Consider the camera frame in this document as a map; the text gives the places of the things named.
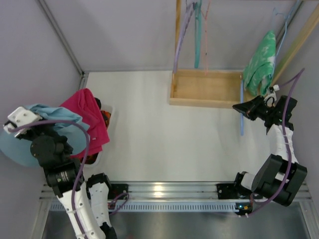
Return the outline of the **magenta trousers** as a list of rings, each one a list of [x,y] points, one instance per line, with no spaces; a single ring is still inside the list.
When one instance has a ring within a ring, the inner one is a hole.
[[[110,141],[109,135],[101,114],[101,110],[95,101],[92,92],[81,89],[61,104],[62,107],[82,117],[82,122],[89,128],[87,133],[90,136],[88,155],[102,151],[102,145]]]

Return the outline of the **light blue trousers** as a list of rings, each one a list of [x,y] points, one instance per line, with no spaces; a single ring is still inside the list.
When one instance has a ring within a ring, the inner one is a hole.
[[[64,107],[49,107],[42,104],[25,106],[26,109],[39,114],[46,120],[73,121],[85,130],[89,126],[82,122],[82,117]],[[82,130],[69,123],[57,123],[54,130],[61,136],[67,137],[67,142],[73,147],[76,155],[86,148],[86,138]],[[31,141],[15,138],[13,134],[3,131],[0,135],[0,150],[12,161],[26,167],[38,167],[39,163],[30,153]]]

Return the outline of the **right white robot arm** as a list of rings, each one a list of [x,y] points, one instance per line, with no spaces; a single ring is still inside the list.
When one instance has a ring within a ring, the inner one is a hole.
[[[256,174],[238,173],[235,184],[240,190],[258,194],[282,205],[289,206],[308,173],[294,155],[290,122],[297,100],[281,96],[275,106],[268,106],[262,96],[233,105],[233,109],[249,120],[261,119],[266,127],[271,153]]]

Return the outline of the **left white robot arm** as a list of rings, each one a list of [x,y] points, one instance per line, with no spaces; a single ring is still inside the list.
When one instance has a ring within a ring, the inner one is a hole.
[[[104,173],[84,179],[78,159],[64,136],[41,134],[32,140],[31,154],[43,168],[47,185],[64,207],[78,239],[115,239],[108,211],[111,184]]]

